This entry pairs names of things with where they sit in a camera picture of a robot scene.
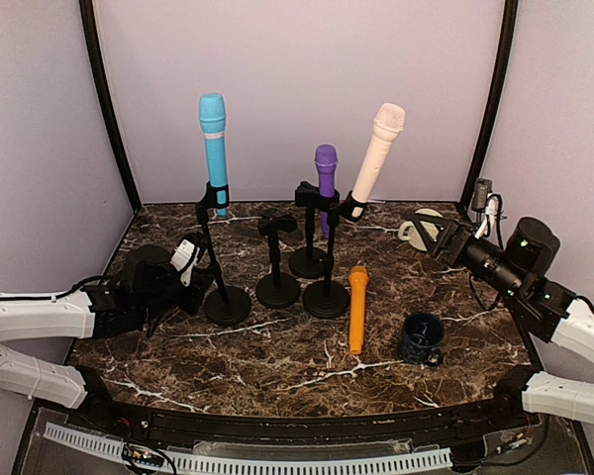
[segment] round stand base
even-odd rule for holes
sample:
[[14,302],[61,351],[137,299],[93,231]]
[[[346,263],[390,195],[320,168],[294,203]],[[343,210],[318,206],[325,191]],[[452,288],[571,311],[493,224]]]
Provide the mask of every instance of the round stand base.
[[279,274],[281,287],[275,287],[273,274],[262,277],[255,287],[255,296],[261,305],[269,309],[285,309],[290,307],[301,294],[299,282],[284,272]]
[[349,307],[349,292],[339,282],[332,282],[330,295],[324,295],[324,281],[313,282],[304,291],[304,309],[318,319],[335,319]]
[[324,264],[321,262],[326,253],[316,247],[313,248],[313,258],[306,256],[306,247],[295,250],[288,259],[288,268],[302,279],[318,279],[324,275]]
[[218,289],[214,290],[205,299],[205,316],[212,324],[220,327],[232,327],[238,324],[250,313],[250,297],[239,287],[227,286],[229,303],[226,304],[220,297]]

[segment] white microphone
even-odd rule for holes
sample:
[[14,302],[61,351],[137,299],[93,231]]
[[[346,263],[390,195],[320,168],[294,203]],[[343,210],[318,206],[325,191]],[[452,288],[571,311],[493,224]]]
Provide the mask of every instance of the white microphone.
[[[405,125],[405,110],[396,104],[385,103],[380,106],[374,118],[374,132],[369,142],[365,160],[358,172],[352,189],[352,198],[358,203],[367,203],[374,183],[383,168],[389,149]],[[362,208],[355,207],[352,216],[358,218]]]

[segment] black mug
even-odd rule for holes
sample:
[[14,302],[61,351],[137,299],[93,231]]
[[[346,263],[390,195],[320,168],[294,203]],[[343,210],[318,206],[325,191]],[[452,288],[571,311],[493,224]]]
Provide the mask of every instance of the black mug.
[[432,314],[418,312],[405,319],[398,355],[410,364],[438,366],[443,360],[443,353],[438,346],[445,338],[445,326]]

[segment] orange microphone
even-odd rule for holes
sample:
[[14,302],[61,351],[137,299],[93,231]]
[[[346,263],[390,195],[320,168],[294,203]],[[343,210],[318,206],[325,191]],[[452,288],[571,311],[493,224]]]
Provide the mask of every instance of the orange microphone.
[[349,273],[349,286],[352,291],[349,310],[349,352],[361,354],[365,335],[365,290],[367,289],[367,269],[353,267]]

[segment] microphone grille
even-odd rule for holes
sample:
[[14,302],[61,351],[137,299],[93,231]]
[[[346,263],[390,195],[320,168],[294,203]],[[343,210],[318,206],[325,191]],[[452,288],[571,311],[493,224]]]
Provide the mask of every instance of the microphone grille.
[[391,131],[401,132],[405,125],[405,109],[386,102],[380,106],[374,118],[374,123]]

